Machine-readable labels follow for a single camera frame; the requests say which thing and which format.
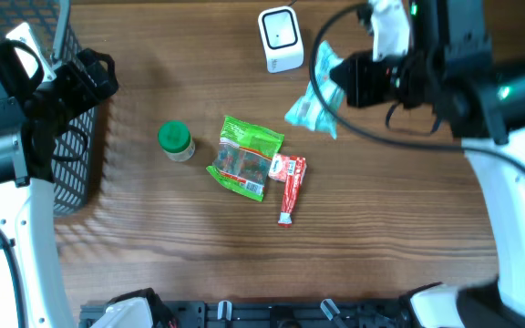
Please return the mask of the light blue snack packet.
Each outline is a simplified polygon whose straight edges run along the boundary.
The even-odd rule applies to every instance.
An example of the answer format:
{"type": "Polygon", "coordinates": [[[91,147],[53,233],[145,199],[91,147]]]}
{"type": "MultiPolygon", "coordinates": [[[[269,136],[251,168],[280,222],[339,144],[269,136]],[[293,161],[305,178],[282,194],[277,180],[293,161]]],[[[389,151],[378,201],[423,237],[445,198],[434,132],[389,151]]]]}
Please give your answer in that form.
{"type": "MultiPolygon", "coordinates": [[[[343,59],[335,53],[329,43],[323,41],[318,48],[314,72],[321,95],[333,111],[341,107],[345,94],[330,78],[330,71],[342,62],[343,59]]],[[[324,109],[311,83],[308,84],[305,94],[285,114],[284,119],[293,126],[305,127],[313,132],[324,132],[337,139],[337,121],[324,109]]]]}

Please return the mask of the green lid jar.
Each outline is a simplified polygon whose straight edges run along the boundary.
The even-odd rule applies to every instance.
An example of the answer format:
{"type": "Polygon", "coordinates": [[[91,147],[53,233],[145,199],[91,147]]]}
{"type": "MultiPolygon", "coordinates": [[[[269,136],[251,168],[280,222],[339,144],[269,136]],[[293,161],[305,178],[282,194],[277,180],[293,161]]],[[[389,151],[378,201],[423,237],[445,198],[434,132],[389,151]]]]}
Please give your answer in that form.
{"type": "Polygon", "coordinates": [[[195,143],[188,127],[178,120],[167,121],[161,126],[158,142],[167,157],[176,162],[190,159],[195,152],[195,143]]]}

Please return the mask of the red stick sachet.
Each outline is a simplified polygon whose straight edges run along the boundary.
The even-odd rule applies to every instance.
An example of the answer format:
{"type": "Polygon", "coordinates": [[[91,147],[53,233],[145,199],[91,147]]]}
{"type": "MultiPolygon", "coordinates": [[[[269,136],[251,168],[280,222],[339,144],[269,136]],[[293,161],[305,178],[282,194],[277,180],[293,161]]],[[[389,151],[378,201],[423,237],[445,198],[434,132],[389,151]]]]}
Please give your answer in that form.
{"type": "Polygon", "coordinates": [[[296,156],[291,156],[286,164],[285,189],[278,224],[290,227],[293,224],[291,216],[298,200],[307,164],[305,158],[296,156]]]}

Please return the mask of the small red tissue pack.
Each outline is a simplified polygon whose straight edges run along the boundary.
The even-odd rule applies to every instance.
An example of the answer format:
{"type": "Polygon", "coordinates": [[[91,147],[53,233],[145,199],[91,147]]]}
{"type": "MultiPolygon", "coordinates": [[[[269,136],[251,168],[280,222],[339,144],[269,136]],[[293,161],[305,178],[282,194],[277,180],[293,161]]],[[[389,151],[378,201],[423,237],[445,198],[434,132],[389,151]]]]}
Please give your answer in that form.
{"type": "Polygon", "coordinates": [[[303,157],[287,156],[282,155],[280,153],[276,153],[273,156],[268,176],[276,181],[286,182],[287,175],[289,173],[293,173],[293,166],[295,164],[295,161],[298,159],[304,160],[303,157]]]}

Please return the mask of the green snack bag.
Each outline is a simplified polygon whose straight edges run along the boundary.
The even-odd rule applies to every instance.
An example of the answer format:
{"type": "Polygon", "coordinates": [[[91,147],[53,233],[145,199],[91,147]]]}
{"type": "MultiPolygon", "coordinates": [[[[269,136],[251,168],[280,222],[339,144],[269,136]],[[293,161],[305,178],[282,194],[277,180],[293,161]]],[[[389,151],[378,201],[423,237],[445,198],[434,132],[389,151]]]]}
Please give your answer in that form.
{"type": "Polygon", "coordinates": [[[224,188],[262,201],[272,160],[284,135],[226,116],[216,159],[207,171],[224,188]]]}

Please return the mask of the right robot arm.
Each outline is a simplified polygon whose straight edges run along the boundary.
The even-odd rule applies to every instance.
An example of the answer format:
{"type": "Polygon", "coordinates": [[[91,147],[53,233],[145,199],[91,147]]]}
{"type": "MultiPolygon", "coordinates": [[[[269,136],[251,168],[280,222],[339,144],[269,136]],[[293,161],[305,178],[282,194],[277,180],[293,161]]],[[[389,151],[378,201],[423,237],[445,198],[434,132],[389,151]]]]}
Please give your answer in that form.
{"type": "Polygon", "coordinates": [[[431,106],[475,172],[496,244],[494,281],[413,293],[416,323],[525,327],[525,58],[494,59],[480,1],[366,1],[352,11],[374,46],[331,79],[355,108],[431,106]]]}

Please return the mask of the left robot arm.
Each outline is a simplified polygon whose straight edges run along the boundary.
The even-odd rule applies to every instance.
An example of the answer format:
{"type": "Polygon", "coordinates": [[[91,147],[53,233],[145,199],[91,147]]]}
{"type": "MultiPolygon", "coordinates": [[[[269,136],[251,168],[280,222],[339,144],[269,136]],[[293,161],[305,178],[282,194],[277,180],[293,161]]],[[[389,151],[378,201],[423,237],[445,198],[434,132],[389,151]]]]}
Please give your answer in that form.
{"type": "Polygon", "coordinates": [[[71,327],[54,230],[54,165],[82,160],[74,120],[118,91],[113,59],[92,49],[51,66],[31,26],[0,42],[0,326],[71,327]]]}

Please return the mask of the white barcode scanner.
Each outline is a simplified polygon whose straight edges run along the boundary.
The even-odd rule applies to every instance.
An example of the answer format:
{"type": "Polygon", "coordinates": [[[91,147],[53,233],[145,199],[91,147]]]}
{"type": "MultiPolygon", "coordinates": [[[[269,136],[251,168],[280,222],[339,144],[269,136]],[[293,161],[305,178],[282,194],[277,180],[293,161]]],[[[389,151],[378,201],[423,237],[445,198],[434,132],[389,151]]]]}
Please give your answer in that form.
{"type": "Polygon", "coordinates": [[[258,26],[269,73],[300,67],[304,62],[304,44],[297,15],[288,6],[262,11],[258,26]]]}

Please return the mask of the grey plastic mesh basket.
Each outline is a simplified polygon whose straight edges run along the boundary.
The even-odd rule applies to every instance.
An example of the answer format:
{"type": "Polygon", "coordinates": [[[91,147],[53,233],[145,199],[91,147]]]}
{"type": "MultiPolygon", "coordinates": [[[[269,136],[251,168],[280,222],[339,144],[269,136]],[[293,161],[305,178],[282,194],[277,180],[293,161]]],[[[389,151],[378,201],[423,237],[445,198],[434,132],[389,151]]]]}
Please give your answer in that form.
{"type": "MultiPolygon", "coordinates": [[[[69,1],[0,0],[0,41],[10,38],[15,28],[26,23],[29,30],[19,32],[15,38],[35,46],[42,62],[51,68],[68,63],[81,67],[77,53],[82,50],[82,46],[70,24],[70,9],[69,1]]],[[[82,135],[68,131],[56,138],[56,156],[79,158],[72,162],[52,162],[55,178],[54,215],[57,218],[77,213],[88,202],[97,115],[98,111],[91,108],[70,121],[72,127],[83,132],[82,135]]]]}

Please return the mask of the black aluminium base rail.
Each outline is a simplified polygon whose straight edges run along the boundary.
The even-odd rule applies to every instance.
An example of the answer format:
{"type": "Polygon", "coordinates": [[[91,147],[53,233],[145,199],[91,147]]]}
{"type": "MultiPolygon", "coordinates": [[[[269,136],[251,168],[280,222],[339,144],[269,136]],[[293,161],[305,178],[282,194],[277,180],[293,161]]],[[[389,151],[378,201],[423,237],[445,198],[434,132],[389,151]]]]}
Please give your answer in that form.
{"type": "Polygon", "coordinates": [[[232,305],[230,320],[218,317],[214,302],[166,302],[179,327],[278,327],[281,321],[290,320],[301,327],[410,327],[409,310],[393,299],[338,302],[339,314],[332,320],[318,302],[244,303],[232,305]]]}

